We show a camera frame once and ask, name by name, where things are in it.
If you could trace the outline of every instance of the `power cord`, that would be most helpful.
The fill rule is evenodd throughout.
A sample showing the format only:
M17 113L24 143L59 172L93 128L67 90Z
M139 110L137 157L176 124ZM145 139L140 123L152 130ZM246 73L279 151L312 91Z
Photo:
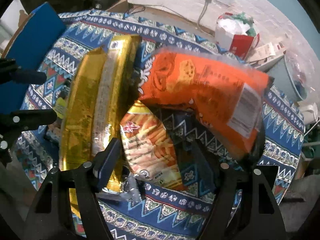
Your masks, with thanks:
M200 26L200 21L202 19L202 17L205 15L206 11L207 11L207 8L208 8L208 4L211 2L211 0L205 0L204 2L204 7L202 9L202 12L200 13L199 15L199 18L198 18L198 21L197 21L197 30L200 30L201 32L204 32L206 34L209 34L212 36L211 33L209 32L206 32L205 30L202 29L202 27ZM183 15L179 14L178 12L168 8L167 6L164 6L164 5L156 5L156 4L136 4L137 7L133 8L133 9L130 9L127 13L130 13L130 14L136 14L136 13L139 13L139 12L143 12L145 11L146 7L163 7L163 8L166 8L167 10L169 11L172 11L173 13L175 13L176 15L178 15L179 17L183 18L184 20L190 22L190 20L186 17L184 17Z
M198 26L198 29L200 29L201 31L207 33L206 31L204 31L201 26L200 26L200 21L202 19L202 17L205 15L205 12L207 11L207 8L208 8L208 4L210 3L211 0L205 0L204 1L204 6L203 6L203 9L202 9L202 12L200 13L199 15L199 18L198 18L198 21L197 21L197 26Z

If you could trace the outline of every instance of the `barcode label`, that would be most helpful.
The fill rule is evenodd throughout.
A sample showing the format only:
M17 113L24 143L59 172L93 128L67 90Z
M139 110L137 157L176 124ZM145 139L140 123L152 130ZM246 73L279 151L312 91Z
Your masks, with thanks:
M228 126L240 133L243 137L249 138L255 127L260 108L260 96L245 83L242 88L240 99L228 122Z

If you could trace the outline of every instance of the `gold snack bag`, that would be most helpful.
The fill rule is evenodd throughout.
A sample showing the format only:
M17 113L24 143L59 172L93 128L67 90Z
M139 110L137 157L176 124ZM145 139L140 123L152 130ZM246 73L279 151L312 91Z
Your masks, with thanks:
M128 90L138 35L117 35L111 40L103 66L92 130L92 157L103 151L111 138L120 138L119 123L128 109ZM107 188L121 191L122 159L111 174Z
M102 48L91 50L78 66L63 120L59 159L62 171L78 168L90 159L95 100L106 55ZM80 217L74 188L70 189L70 203L73 213Z
M173 142L163 123L136 100L120 126L125 157L132 172L155 185L184 190Z

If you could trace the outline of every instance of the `flower logo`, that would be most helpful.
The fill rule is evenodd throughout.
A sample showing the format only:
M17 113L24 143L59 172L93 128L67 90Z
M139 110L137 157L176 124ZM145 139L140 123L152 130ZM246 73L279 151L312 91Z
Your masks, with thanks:
M149 183L146 183L146 184L144 185L144 188L145 188L146 190L150 190L150 189L151 189L151 185L150 185Z
M184 206L186 203L187 203L187 200L186 200L185 198L179 200L179 204L180 204L180 205L183 205L183 206Z
M176 201L177 200L177 196L176 195L170 195L169 200L172 201Z
M152 194L153 194L153 195L158 196L158 195L159 195L159 193L160 193L160 190L159 190L159 189L157 189L157 188L154 188L154 189L152 190Z
M189 207L189 208L192 208L194 205L195 205L195 203L194 203L193 201L190 201L190 202L188 203L188 207Z
M160 198L166 198L167 196L168 196L168 193L166 193L166 192L162 192L160 194Z
M133 132L133 130L139 129L140 126L136 125L134 122L128 121L123 127L124 132Z

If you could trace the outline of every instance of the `screw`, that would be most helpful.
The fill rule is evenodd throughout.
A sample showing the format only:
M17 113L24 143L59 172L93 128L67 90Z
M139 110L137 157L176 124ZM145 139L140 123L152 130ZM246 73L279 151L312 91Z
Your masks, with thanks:
M256 174L256 175L261 175L261 171L258 170L258 169L254 169L253 172L254 172L254 174Z
M91 162L85 162L85 163L83 164L83 166L84 166L85 168L90 168L91 165L92 165Z
M221 163L220 167L223 168L224 170L229 169L229 164L228 163Z
M50 170L50 172L52 173L52 174L54 174L54 173L56 173L57 171L58 171L58 167L53 167L51 170Z
M13 120L14 122L19 122L19 121L20 121L20 117L14 116L14 117L12 118L12 120Z
M7 149L7 147L8 147L8 143L6 141L2 141L0 143L0 148L1 149L5 150L5 149Z

